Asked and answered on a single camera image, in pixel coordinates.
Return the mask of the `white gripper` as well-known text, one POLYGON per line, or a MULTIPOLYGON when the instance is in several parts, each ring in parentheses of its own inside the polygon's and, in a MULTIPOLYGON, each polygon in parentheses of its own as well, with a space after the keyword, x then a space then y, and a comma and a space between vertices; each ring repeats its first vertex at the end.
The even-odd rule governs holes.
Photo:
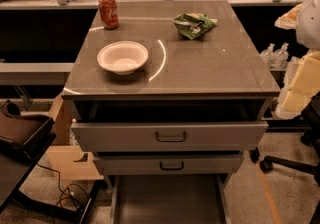
MULTIPOLYGON (((309 49, 319 49, 320 0, 304 0, 278 17, 274 25, 285 30, 296 28, 298 43, 309 49)), ((301 59, 294 57, 286 69, 276 115, 281 119, 293 119, 301 114, 319 92, 320 51, 309 51, 301 59)))

